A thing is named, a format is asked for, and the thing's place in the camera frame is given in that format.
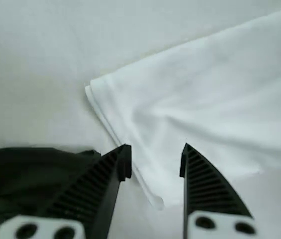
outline white towel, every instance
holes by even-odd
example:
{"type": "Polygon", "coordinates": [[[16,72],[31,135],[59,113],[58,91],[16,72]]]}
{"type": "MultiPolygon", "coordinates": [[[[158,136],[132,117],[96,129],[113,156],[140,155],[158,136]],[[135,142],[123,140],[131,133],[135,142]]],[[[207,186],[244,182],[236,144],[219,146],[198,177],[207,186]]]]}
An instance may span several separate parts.
{"type": "Polygon", "coordinates": [[[92,80],[88,100],[157,207],[182,202],[189,143],[229,180],[281,168],[281,11],[92,80]]]}

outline folded cloth edge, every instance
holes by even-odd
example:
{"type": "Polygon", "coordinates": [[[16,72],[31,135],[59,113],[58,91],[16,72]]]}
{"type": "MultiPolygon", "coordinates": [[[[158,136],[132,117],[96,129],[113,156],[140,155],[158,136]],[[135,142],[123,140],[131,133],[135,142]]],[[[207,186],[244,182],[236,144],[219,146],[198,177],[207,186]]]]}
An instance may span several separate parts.
{"type": "MultiPolygon", "coordinates": [[[[97,80],[96,81],[97,84],[101,84],[103,89],[105,89],[107,87],[106,84],[102,83],[102,80],[97,80]]],[[[95,98],[95,96],[93,95],[93,91],[92,88],[90,86],[86,86],[85,87],[85,94],[87,96],[87,99],[89,101],[89,103],[91,104],[93,110],[96,112],[97,116],[99,117],[100,121],[102,122],[102,124],[104,125],[104,127],[107,129],[107,131],[109,132],[110,136],[113,138],[115,144],[117,146],[122,145],[121,140],[119,139],[119,137],[117,136],[117,134],[115,133],[115,131],[113,130],[112,126],[110,125],[109,121],[107,120],[105,114],[102,112],[101,108],[99,107],[97,100],[95,98]]],[[[155,207],[158,210],[162,210],[165,206],[163,199],[154,194],[147,186],[144,178],[142,177],[137,165],[135,164],[135,161],[132,162],[132,170],[140,184],[140,186],[142,187],[146,197],[148,198],[150,204],[155,207]]]]}

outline screw hole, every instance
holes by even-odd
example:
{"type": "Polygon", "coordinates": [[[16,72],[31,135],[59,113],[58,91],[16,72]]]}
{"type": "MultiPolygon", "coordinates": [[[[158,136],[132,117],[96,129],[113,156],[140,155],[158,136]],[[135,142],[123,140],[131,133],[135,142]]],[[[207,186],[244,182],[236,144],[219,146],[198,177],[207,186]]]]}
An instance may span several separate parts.
{"type": "Polygon", "coordinates": [[[246,234],[255,234],[255,229],[250,224],[243,222],[236,223],[235,230],[246,234]]]}
{"type": "Polygon", "coordinates": [[[71,227],[63,227],[56,231],[54,239],[72,239],[74,238],[75,231],[71,227]]]}
{"type": "Polygon", "coordinates": [[[37,225],[33,223],[28,223],[21,226],[17,232],[16,237],[18,239],[28,239],[31,238],[37,231],[37,225]]]}
{"type": "Polygon", "coordinates": [[[199,217],[196,219],[195,224],[198,227],[206,228],[206,229],[214,229],[215,223],[212,219],[207,217],[199,217]]]}

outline white cloth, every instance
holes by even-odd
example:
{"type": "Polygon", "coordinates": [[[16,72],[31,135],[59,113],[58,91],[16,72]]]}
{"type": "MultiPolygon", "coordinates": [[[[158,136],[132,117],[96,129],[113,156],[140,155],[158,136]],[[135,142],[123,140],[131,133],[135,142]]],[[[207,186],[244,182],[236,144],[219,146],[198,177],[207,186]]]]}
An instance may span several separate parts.
{"type": "Polygon", "coordinates": [[[91,81],[88,100],[133,147],[150,201],[180,203],[187,142],[232,181],[281,168],[281,11],[91,81]]]}

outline dark green cloth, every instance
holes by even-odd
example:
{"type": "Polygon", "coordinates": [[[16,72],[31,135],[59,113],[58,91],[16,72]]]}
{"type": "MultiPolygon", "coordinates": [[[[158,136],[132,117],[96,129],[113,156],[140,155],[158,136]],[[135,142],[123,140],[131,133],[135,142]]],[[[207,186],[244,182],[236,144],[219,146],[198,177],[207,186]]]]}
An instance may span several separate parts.
{"type": "Polygon", "coordinates": [[[99,155],[51,148],[0,149],[0,224],[18,214],[34,214],[96,160],[93,154],[99,155]]]}

